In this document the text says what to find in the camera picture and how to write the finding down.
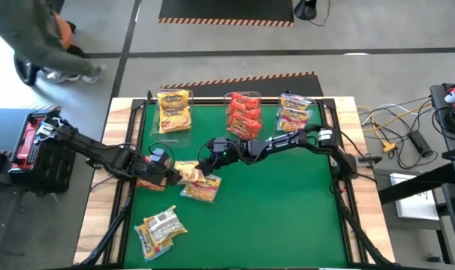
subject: concrete floor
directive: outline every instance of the concrete floor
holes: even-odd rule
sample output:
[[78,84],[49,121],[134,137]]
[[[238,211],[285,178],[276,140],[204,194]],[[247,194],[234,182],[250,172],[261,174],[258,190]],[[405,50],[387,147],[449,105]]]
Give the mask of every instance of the concrete floor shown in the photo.
[[[120,54],[134,3],[70,0],[65,2],[61,15],[78,25],[75,41],[86,52]],[[455,0],[331,0],[330,18],[323,28],[299,20],[293,28],[158,24],[160,6],[161,0],[141,1],[130,52],[455,47]],[[326,6],[326,0],[319,1],[317,20],[324,18]],[[65,117],[81,132],[101,138],[118,58],[95,60],[108,66],[99,84],[53,85],[39,79],[33,89],[17,79],[11,58],[11,49],[0,40],[0,107],[62,105]],[[425,97],[430,85],[455,82],[455,53],[130,58],[119,96],[144,97],[148,89],[156,90],[164,84],[300,71],[316,71],[326,96],[354,96],[358,105],[374,108]],[[406,118],[408,122],[413,120],[412,116]],[[393,124],[393,129],[405,133],[403,128]],[[432,129],[429,116],[421,119],[420,130],[433,150],[446,150],[438,143],[441,137]],[[366,141],[372,154],[385,156],[379,142]],[[408,146],[403,153],[406,163],[416,157]],[[438,158],[416,170],[430,170],[444,162]],[[394,160],[387,158],[377,167],[399,169]],[[59,204],[49,197],[25,195],[22,207],[16,208],[12,216],[0,217],[0,232],[10,236],[2,242],[0,269],[46,269],[71,264],[91,176],[92,171],[78,158],[71,188],[59,196]],[[429,254],[439,254],[434,232],[393,226],[388,229],[398,263],[455,269],[425,261]],[[452,237],[450,243],[455,250]]]

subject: orange and black tape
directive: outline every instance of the orange and black tape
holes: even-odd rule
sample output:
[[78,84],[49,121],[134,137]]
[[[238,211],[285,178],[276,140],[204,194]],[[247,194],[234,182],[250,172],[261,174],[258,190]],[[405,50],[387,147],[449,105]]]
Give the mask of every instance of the orange and black tape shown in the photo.
[[0,151],[1,155],[4,155],[8,158],[11,158],[12,152],[11,151]]
[[316,72],[295,72],[295,73],[281,73],[281,74],[272,74],[272,75],[263,75],[263,76],[249,76],[243,78],[235,78],[235,79],[213,79],[201,82],[186,82],[186,83],[177,83],[172,85],[163,85],[161,89],[177,89],[182,87],[189,87],[189,86],[205,86],[205,85],[213,85],[213,84],[221,84],[221,83],[238,83],[238,82],[246,82],[246,81],[253,81],[253,80],[268,80],[268,79],[278,79],[278,78],[288,78],[288,77],[299,77],[299,76],[316,76]]
[[265,19],[201,19],[201,18],[159,18],[159,23],[208,24],[223,26],[277,26],[293,27],[294,22]]
[[27,106],[20,106],[16,109],[28,109],[28,110],[54,110],[59,106],[52,106],[52,105],[27,105]]

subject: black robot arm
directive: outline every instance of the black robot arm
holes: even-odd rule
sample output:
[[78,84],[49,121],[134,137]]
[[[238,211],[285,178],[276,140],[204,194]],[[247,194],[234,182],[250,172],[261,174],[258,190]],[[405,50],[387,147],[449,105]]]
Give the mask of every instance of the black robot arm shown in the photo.
[[[316,140],[317,143],[312,144],[310,140]],[[357,177],[356,160],[339,147],[331,127],[312,125],[302,130],[269,138],[266,141],[245,142],[221,137],[211,139],[206,146],[210,156],[202,160],[199,165],[204,175],[209,175],[213,170],[238,161],[252,165],[277,152],[292,148],[305,148],[315,154],[331,156],[338,166],[338,176],[344,179]]]
[[229,164],[242,161],[252,165],[262,161],[267,156],[293,148],[305,148],[313,153],[329,155],[332,165],[337,168],[336,176],[333,178],[333,192],[339,202],[339,212],[349,223],[363,246],[377,264],[391,265],[392,263],[384,258],[374,244],[369,240],[361,226],[346,206],[339,189],[339,181],[350,181],[357,177],[357,165],[353,155],[347,154],[336,142],[331,127],[312,125],[302,130],[288,133],[282,136],[269,138],[266,141],[234,141],[226,137],[211,139],[206,147],[210,156],[201,160],[198,168],[204,175],[209,175],[214,170]]
[[82,135],[77,128],[59,116],[59,111],[50,112],[42,121],[34,143],[49,143],[49,140],[57,140],[87,156],[89,165],[100,164],[109,174],[121,181],[143,179],[161,185],[163,178],[167,177],[169,185],[177,185],[181,179],[177,170],[167,168],[165,165],[169,155],[164,150],[160,148],[154,150],[148,162],[144,154],[132,149],[128,143],[105,145]]

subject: red snack bag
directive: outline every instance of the red snack bag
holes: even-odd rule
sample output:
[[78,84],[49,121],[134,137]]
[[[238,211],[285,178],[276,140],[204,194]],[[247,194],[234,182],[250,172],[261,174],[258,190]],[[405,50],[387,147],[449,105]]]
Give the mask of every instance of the red snack bag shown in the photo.
[[246,111],[246,105],[242,102],[240,102],[239,100],[231,100],[231,102],[229,103],[229,113],[230,114],[233,114],[235,113],[236,111]]
[[246,117],[259,122],[261,120],[261,109],[250,109],[246,112]]
[[254,140],[261,128],[261,124],[236,112],[232,115],[228,130],[242,140]]
[[248,103],[249,97],[246,97],[245,95],[234,92],[231,96],[231,101],[234,101],[234,100],[238,100],[238,102],[246,104],[246,103]]
[[246,103],[246,109],[248,110],[254,110],[259,108],[259,98],[248,98],[248,101]]
[[[150,159],[151,159],[150,157],[144,157],[144,160],[146,160],[147,163],[150,161]],[[168,166],[169,163],[170,163],[170,161],[166,160],[166,166]],[[167,184],[167,178],[162,179],[161,185],[156,185],[156,184],[151,183],[150,181],[142,180],[140,178],[138,178],[136,181],[136,187],[142,187],[142,188],[150,189],[151,191],[161,191],[161,192],[164,191],[164,189],[166,188],[166,184]]]

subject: floor line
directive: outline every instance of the floor line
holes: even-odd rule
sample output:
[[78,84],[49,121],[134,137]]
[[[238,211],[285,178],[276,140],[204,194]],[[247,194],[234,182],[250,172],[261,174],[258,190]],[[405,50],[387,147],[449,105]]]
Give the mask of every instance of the floor line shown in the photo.
[[128,63],[129,50],[131,48],[132,39],[134,36],[134,29],[136,28],[137,14],[139,13],[140,5],[142,0],[135,0],[132,8],[131,18],[129,20],[128,31],[125,36],[124,45],[122,46],[121,59],[119,60],[119,66],[117,67],[116,77],[114,79],[113,91],[111,93],[111,100],[119,96],[119,90],[121,89],[122,78],[124,77],[125,66]]
[[399,48],[399,49],[266,49],[192,52],[130,52],[135,58],[183,58],[183,57],[236,57],[236,56],[342,56],[342,55],[395,55],[455,53],[455,47]]

